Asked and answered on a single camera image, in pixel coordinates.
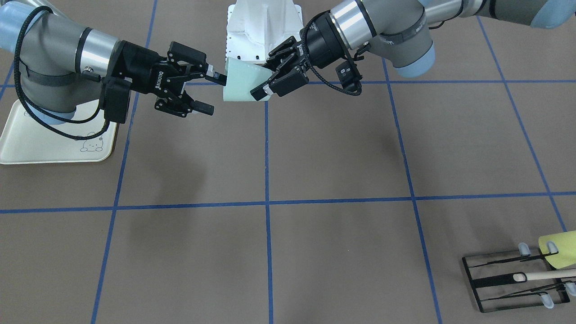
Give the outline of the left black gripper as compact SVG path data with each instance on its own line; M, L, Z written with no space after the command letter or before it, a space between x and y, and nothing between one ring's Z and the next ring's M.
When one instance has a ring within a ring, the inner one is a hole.
M330 12L314 16L307 26L300 30L300 41L289 37L268 54L263 67L271 70L272 76L250 90L256 101L273 94L283 97L306 86L310 82L306 68L325 68L347 58L348 48Z

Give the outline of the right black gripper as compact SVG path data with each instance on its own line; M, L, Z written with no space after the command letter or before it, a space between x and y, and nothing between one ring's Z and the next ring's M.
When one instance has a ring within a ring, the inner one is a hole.
M215 108L191 98L185 92L185 82L168 82L169 78L191 76L221 86L226 86L228 80L207 63L204 52L176 41L171 42L167 57L131 42L119 41L112 52L107 76L131 79L131 90L158 96L154 105L157 111L181 118L193 112L212 116Z

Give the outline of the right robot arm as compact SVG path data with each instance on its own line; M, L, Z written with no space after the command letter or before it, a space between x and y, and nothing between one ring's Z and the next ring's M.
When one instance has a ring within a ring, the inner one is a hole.
M23 104L52 125L73 123L77 106L98 100L108 122L125 123L131 92L155 94L156 108L178 117L214 107L185 92L204 78L225 86L207 56L173 41L163 57L76 23L45 0L1 2L1 48L14 54Z

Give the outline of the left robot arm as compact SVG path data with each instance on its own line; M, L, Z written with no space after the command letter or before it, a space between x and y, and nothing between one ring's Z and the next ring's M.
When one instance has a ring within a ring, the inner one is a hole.
M342 94L358 96L362 75L356 62L372 53L414 78L435 62L430 30L457 17L482 16L553 29L575 15L573 0L344 0L317 14L273 49L264 68L272 75L251 89L261 100L282 97L309 82L307 71Z

